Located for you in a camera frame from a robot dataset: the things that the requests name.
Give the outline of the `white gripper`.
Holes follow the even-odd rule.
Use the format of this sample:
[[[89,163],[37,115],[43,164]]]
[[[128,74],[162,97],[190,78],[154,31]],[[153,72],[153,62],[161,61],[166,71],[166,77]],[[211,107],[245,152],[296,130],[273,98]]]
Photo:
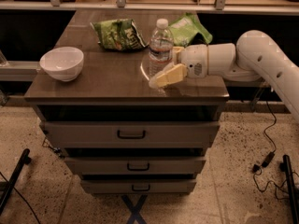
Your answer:
[[[173,47],[173,63],[155,74],[149,80],[149,86],[159,89],[179,83],[185,77],[204,78],[207,75],[207,52],[206,45],[191,45],[187,48]]]

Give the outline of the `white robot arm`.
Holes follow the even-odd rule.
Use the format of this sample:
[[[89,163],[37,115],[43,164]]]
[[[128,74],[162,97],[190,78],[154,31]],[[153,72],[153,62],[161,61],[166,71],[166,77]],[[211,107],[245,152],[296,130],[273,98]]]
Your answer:
[[[191,45],[178,49],[173,61],[149,79],[149,85],[159,89],[186,77],[206,76],[239,82],[263,78],[299,121],[299,66],[261,31],[247,31],[234,44]]]

